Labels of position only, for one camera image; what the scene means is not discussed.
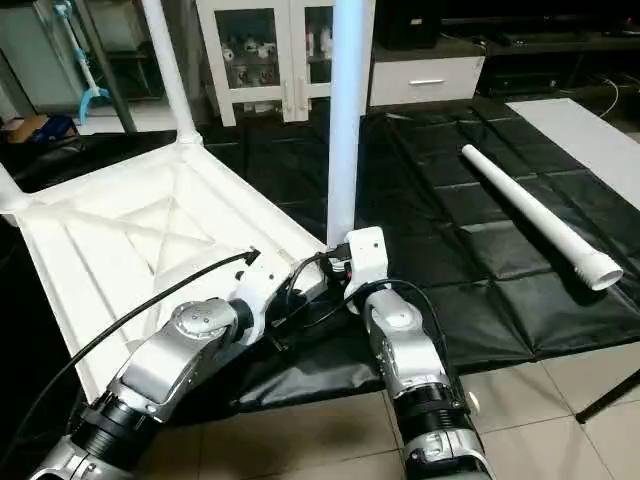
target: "tile floor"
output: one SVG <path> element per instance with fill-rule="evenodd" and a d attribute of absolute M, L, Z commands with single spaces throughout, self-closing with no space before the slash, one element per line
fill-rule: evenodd
<path fill-rule="evenodd" d="M 463 377 L 498 480 L 640 478 L 640 389 L 584 427 L 571 415 L 640 366 L 640 342 Z M 154 480 L 400 480 L 385 393 L 165 431 L 140 467 Z"/>

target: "white pole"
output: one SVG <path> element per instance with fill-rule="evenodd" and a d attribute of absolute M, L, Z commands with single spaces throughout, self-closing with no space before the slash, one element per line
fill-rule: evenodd
<path fill-rule="evenodd" d="M 333 9 L 331 133 L 327 244 L 344 242 L 353 230 L 358 137 L 362 99 L 362 55 L 367 0 L 336 0 Z"/>
<path fill-rule="evenodd" d="M 62 24 L 64 25 L 64 29 L 67 31 L 67 35 L 69 36 L 69 41 L 71 42 L 71 46 L 73 47 L 73 51 L 78 58 L 78 63 L 80 64 L 80 69 L 82 70 L 82 74 L 84 75 L 85 80 L 89 84 L 89 88 L 93 93 L 94 97 L 100 95 L 100 91 L 98 90 L 98 85 L 96 85 L 96 81 L 93 79 L 93 75 L 91 75 L 91 71 L 89 70 L 89 65 L 87 64 L 87 58 L 84 55 L 84 52 L 78 45 L 78 40 L 76 39 L 75 34 L 73 33 L 73 29 L 71 28 L 71 24 L 69 23 L 69 18 L 64 16 L 62 17 Z"/>
<path fill-rule="evenodd" d="M 169 105 L 178 124 L 178 142 L 202 143 L 202 138 L 193 123 L 160 0 L 142 0 L 142 6 L 147 17 L 153 49 L 156 52 Z"/>
<path fill-rule="evenodd" d="M 462 153 L 573 264 L 589 288 L 603 290 L 620 280 L 622 268 L 611 257 L 589 245 L 474 146 L 465 145 Z"/>

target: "drawer handle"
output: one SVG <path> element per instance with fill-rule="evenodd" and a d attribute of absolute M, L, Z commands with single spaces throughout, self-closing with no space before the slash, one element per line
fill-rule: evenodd
<path fill-rule="evenodd" d="M 421 85 L 438 85 L 440 83 L 444 83 L 443 79 L 434 79 L 434 80 L 411 80 L 409 85 L 412 87 L 419 87 Z"/>

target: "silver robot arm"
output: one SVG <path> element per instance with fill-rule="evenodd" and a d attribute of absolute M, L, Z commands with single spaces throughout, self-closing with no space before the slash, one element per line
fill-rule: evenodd
<path fill-rule="evenodd" d="M 347 235 L 351 251 L 349 295 L 359 286 L 387 277 L 382 230 Z M 371 348 L 393 402 L 404 440 L 403 460 L 409 480 L 495 480 L 466 402 L 456 395 L 443 359 L 425 333 L 422 315 L 394 290 L 381 287 L 359 310 Z"/>
<path fill-rule="evenodd" d="M 36 479 L 124 480 L 182 398 L 262 337 L 265 312 L 289 275 L 279 258 L 260 255 L 230 300 L 179 305 L 142 343 L 62 437 Z"/>

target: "white drawer unit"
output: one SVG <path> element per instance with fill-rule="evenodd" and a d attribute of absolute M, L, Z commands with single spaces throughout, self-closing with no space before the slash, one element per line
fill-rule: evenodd
<path fill-rule="evenodd" d="M 378 62 L 371 106 L 472 98 L 484 57 Z"/>

